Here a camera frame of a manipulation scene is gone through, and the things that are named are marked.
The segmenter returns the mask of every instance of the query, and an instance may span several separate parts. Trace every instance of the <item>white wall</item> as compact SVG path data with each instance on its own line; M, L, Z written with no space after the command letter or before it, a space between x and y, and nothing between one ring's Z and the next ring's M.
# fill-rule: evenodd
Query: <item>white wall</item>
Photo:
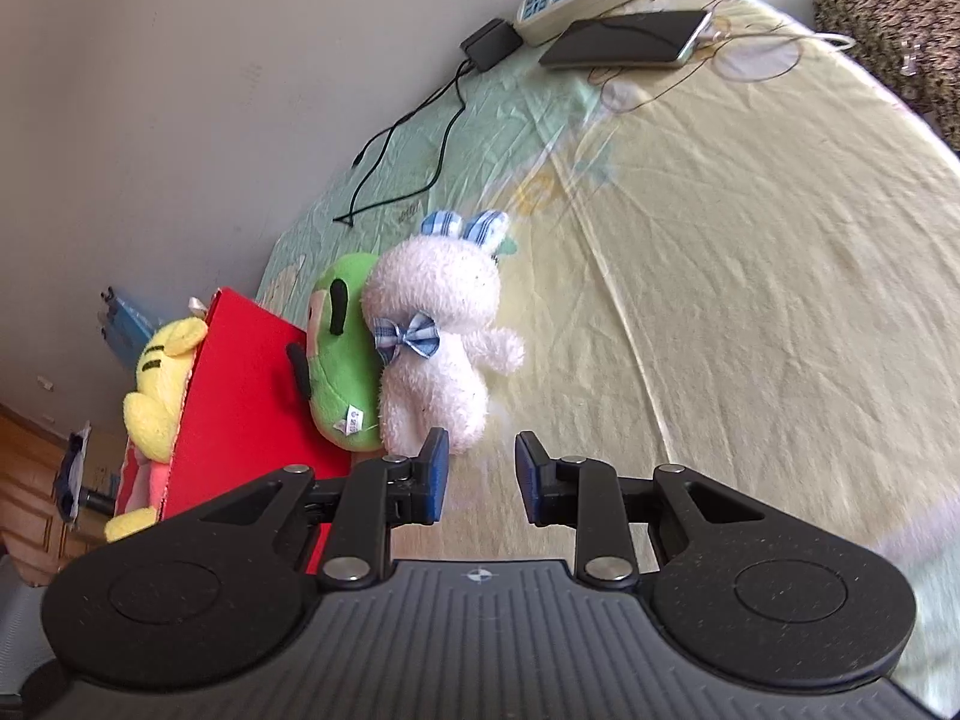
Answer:
M118 427L100 290L168 317L253 293L281 230L517 1L0 0L0 402Z

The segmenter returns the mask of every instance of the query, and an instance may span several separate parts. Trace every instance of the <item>smartphone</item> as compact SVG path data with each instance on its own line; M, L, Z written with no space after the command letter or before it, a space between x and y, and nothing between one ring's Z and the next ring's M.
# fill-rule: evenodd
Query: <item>smartphone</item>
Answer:
M659 10L579 20L539 61L556 69L681 67L712 15L707 10Z

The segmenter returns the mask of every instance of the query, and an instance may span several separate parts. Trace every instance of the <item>white cable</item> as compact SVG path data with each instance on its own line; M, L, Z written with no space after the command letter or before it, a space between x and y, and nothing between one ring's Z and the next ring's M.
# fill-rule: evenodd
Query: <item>white cable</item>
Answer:
M742 38L779 38L788 42L794 40L819 40L822 43L829 43L842 52L848 52L856 46L856 40L853 40L853 38L848 35L841 35L836 32L790 34L784 32L723 32L721 29L706 30L698 42L702 46L710 46L714 43L726 43L728 40L740 40Z

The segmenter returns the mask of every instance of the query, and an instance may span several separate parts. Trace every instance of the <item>yellow stuffed toy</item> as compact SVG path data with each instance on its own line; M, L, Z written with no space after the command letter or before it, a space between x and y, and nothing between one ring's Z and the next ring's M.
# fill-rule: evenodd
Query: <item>yellow stuffed toy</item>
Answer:
M206 337L206 322L190 317L161 327L150 339L136 364L136 392L123 400L127 433L150 468L150 506L120 514L107 522L107 541L142 531L157 522L157 512L166 488L186 385L197 356L197 346Z

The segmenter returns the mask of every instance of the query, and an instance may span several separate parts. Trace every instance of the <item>bed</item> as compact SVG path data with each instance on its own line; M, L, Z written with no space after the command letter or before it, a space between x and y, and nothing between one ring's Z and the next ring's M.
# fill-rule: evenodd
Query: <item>bed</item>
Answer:
M730 28L805 29L756 0ZM894 95L812 41L733 41L677 71L566 71L523 49L464 83L469 111L428 196L344 213L363 166L280 238L261 305L304 324L316 275L432 210L499 208L500 323L523 370L490 377L483 442L443 521L395 555L569 557L526 524L512 437L622 475L694 467L896 562L919 602L896 678L960 709L960 163ZM397 132L361 199L424 183L455 103ZM654 567L642 532L641 560Z

